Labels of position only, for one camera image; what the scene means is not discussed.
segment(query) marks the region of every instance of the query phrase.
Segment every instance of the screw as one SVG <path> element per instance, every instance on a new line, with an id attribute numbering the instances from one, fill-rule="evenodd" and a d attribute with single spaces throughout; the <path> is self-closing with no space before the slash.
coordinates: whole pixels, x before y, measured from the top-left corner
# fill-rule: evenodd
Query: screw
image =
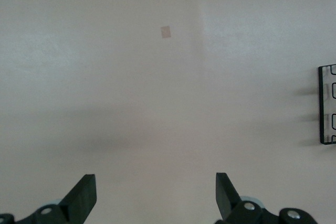
<path id="1" fill-rule="evenodd" d="M 293 218 L 293 219 L 300 219 L 301 218 L 301 216 L 299 215 L 299 213 L 296 212 L 296 211 L 294 211 L 294 210 L 288 211 L 287 214 L 288 214 L 288 216 L 290 218 Z"/>
<path id="2" fill-rule="evenodd" d="M 244 207 L 245 207 L 247 210 L 254 210 L 254 209 L 256 209 L 256 207 L 255 207 L 252 203 L 250 203 L 250 202 L 245 203 L 245 204 L 244 204 Z"/>
<path id="3" fill-rule="evenodd" d="M 41 211 L 41 214 L 42 215 L 46 215 L 46 214 L 50 213 L 51 211 L 52 211 L 52 209 L 50 207 L 48 207 L 48 208 L 43 209 Z"/>

